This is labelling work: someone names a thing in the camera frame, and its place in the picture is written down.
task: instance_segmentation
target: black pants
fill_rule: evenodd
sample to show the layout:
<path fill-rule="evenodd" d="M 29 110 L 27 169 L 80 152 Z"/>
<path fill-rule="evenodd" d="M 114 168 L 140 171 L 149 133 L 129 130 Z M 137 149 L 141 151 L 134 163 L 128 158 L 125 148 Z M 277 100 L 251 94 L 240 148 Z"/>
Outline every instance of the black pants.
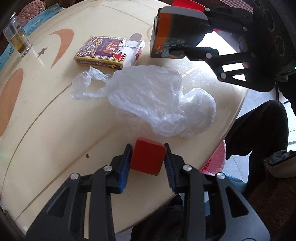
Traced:
<path fill-rule="evenodd" d="M 287 150 L 288 118 L 281 102 L 270 100 L 236 119 L 225 138 L 227 158 L 250 152 L 246 196 L 265 179 L 263 159 Z"/>
<path fill-rule="evenodd" d="M 252 152 L 244 193 L 249 195 L 265 178 L 263 159 L 276 151 L 287 150 L 288 119 L 284 106 L 270 100 L 248 112 L 235 121 L 225 141 L 227 159 L 231 155 L 246 156 Z M 183 227 L 182 205 L 177 195 L 168 205 L 134 226 L 131 241 L 177 241 Z"/>

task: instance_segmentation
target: cream tabletop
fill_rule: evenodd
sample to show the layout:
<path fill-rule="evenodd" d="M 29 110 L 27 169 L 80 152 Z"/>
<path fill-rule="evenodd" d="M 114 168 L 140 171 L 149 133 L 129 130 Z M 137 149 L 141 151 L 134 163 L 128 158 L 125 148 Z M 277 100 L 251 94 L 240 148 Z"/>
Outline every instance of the cream tabletop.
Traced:
<path fill-rule="evenodd" d="M 216 101 L 216 119 L 206 132 L 168 142 L 185 163 L 201 168 L 226 136 L 247 89 L 219 82 L 204 62 L 149 56 L 157 0 L 86 0 L 58 13 L 30 35 L 33 49 L 21 60 L 14 52 L 0 72 L 1 204 L 23 232 L 73 172 L 94 173 L 123 153 L 128 142 L 108 99 L 70 98 L 73 78 L 87 67 L 73 56 L 91 35 L 129 38 L 138 32 L 146 42 L 137 64 L 169 66 L 183 76 L 185 92 L 205 89 Z M 220 54 L 234 49 L 215 32 L 200 44 Z M 173 193 L 164 167 L 158 176 L 130 171 L 121 195 L 112 195 L 115 232 L 125 230 L 164 205 Z"/>

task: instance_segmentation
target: plastic bag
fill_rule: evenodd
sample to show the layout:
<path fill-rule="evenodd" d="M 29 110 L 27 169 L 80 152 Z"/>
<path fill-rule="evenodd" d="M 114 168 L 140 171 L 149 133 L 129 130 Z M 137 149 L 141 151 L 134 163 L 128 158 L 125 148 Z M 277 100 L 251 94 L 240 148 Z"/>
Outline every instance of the plastic bag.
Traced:
<path fill-rule="evenodd" d="M 165 137 L 191 137 L 207 130 L 215 118 L 213 97 L 198 88 L 183 96 L 182 77 L 171 68 L 126 67 L 116 71 L 109 80 L 101 74 L 98 77 L 106 82 L 106 86 L 95 93 L 87 93 L 82 88 L 90 83 L 89 79 L 85 80 L 85 77 L 89 78 L 89 73 L 77 76 L 73 80 L 72 97 L 108 97 L 111 105 L 121 110 L 119 118 L 147 122 L 155 134 Z"/>

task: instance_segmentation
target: orange crescent pattern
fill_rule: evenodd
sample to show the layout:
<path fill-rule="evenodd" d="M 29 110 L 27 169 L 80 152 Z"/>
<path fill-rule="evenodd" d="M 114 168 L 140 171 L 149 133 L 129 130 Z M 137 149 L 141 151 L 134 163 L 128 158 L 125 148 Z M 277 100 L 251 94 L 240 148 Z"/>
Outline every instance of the orange crescent pattern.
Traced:
<path fill-rule="evenodd" d="M 0 95 L 0 136 L 5 132 L 22 85 L 24 70 L 17 69 L 8 79 Z"/>
<path fill-rule="evenodd" d="M 63 54 L 66 52 L 66 50 L 70 46 L 70 44 L 71 44 L 71 42 L 73 40 L 74 32 L 73 32 L 72 29 L 64 28 L 64 29 L 60 29 L 58 31 L 55 31 L 55 32 L 53 32 L 51 34 L 57 34 L 57 35 L 60 36 L 61 45 L 59 47 L 59 51 L 57 53 L 57 56 L 56 56 L 52 66 L 50 68 L 52 68 L 59 61 L 59 59 L 63 56 Z"/>

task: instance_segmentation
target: yellow liquid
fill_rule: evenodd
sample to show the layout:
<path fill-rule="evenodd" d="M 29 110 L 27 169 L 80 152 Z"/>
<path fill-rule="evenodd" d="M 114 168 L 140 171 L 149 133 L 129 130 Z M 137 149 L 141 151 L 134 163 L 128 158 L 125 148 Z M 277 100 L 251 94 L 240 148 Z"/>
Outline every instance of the yellow liquid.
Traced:
<path fill-rule="evenodd" d="M 14 48 L 19 52 L 23 52 L 26 48 L 26 44 L 23 41 L 23 36 L 25 33 L 20 29 L 10 40 Z"/>

